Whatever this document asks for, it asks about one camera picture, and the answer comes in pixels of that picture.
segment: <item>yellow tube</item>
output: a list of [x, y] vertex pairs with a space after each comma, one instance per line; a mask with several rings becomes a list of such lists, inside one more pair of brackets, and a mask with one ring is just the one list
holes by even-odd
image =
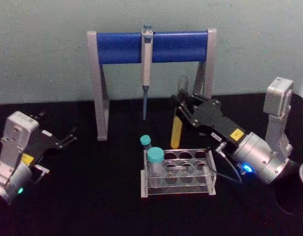
[[174, 115], [172, 135], [171, 135], [171, 148], [177, 149], [180, 146], [180, 139], [182, 133], [182, 122], [178, 116]]

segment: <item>robotic arm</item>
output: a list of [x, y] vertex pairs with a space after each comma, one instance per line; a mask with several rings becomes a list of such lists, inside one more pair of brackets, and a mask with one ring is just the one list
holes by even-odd
[[242, 171], [253, 172], [262, 182], [271, 185], [296, 173], [296, 179], [303, 187], [303, 164], [288, 158], [292, 146], [284, 134], [291, 109], [292, 86], [293, 81], [277, 77], [267, 90], [264, 105], [264, 111], [269, 114], [266, 141], [227, 118], [216, 99], [196, 93], [189, 96], [185, 91], [173, 99], [180, 120], [189, 129], [211, 137], [210, 148], [223, 157], [231, 156]]
[[61, 150], [77, 139], [73, 135], [75, 128], [61, 141], [50, 132], [38, 129], [42, 116], [29, 117], [15, 112], [7, 118], [1, 138], [0, 200], [8, 204], [22, 192], [22, 187], [31, 179], [33, 168], [41, 171], [36, 183], [49, 173], [38, 164], [45, 151]]

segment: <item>light blue wall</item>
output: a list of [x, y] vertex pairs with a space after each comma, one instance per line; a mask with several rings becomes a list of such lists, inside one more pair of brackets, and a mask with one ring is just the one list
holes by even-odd
[[[264, 92], [276, 76], [303, 93], [303, 0], [0, 0], [0, 103], [91, 100], [85, 32], [140, 31], [146, 22], [157, 31], [218, 29], [214, 94]], [[153, 64], [150, 96], [175, 93], [181, 75], [192, 84], [195, 70]], [[110, 98], [141, 97], [140, 65], [105, 72]]]

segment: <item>green led light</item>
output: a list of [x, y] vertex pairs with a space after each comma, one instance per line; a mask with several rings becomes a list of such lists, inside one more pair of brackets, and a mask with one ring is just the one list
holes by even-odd
[[23, 191], [24, 191], [24, 189], [23, 189], [23, 188], [20, 188], [20, 189], [18, 190], [18, 194], [21, 194]]

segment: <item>black table surface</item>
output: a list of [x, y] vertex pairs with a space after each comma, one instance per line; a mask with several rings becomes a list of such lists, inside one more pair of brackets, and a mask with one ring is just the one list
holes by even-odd
[[[268, 116], [264, 94], [216, 96], [224, 114], [265, 138]], [[286, 135], [291, 158], [303, 162], [303, 99], [293, 95]], [[28, 185], [10, 205], [0, 205], [0, 235], [303, 235], [303, 213], [290, 215], [275, 203], [273, 190], [254, 175], [243, 184], [217, 177], [215, 196], [179, 194], [140, 198], [143, 168], [139, 138], [169, 149], [174, 108], [168, 99], [112, 101], [108, 141], [96, 140], [93, 102], [0, 105], [0, 138], [14, 111], [47, 111], [40, 127], [63, 138], [77, 126], [78, 140], [62, 153], [49, 152], [42, 165], [51, 172]], [[181, 148], [204, 148], [204, 141], [183, 129]], [[215, 155], [217, 169], [231, 174]]]

